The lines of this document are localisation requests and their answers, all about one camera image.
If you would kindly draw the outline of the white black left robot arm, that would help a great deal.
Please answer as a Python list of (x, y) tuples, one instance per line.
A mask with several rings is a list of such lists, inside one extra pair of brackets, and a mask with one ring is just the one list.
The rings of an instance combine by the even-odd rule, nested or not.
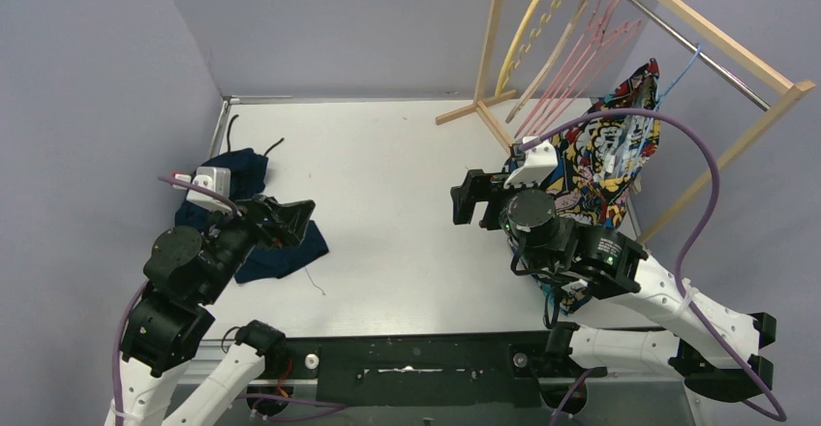
[(120, 320), (106, 424), (212, 425), (251, 380), (284, 367), (284, 333), (252, 320), (190, 397), (167, 410), (215, 321), (208, 306), (255, 249), (301, 245), (315, 208), (312, 200), (281, 204), (255, 195), (212, 213), (204, 228), (177, 226), (158, 236), (143, 267), (147, 281)]

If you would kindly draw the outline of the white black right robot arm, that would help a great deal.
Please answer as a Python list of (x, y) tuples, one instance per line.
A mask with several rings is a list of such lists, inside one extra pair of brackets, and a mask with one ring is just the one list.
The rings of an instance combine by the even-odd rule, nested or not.
[(560, 217), (551, 195), (510, 188), (507, 174), (468, 171), (450, 191), (452, 220), (500, 230), (513, 257), (511, 272), (539, 282), (553, 306), (581, 296), (608, 302), (653, 323), (638, 329), (600, 329), (546, 319), (546, 365), (563, 376), (585, 371), (655, 374), (719, 402), (738, 403), (773, 386), (774, 366), (761, 349), (775, 340), (775, 318), (722, 306), (660, 265), (638, 243), (606, 227)]

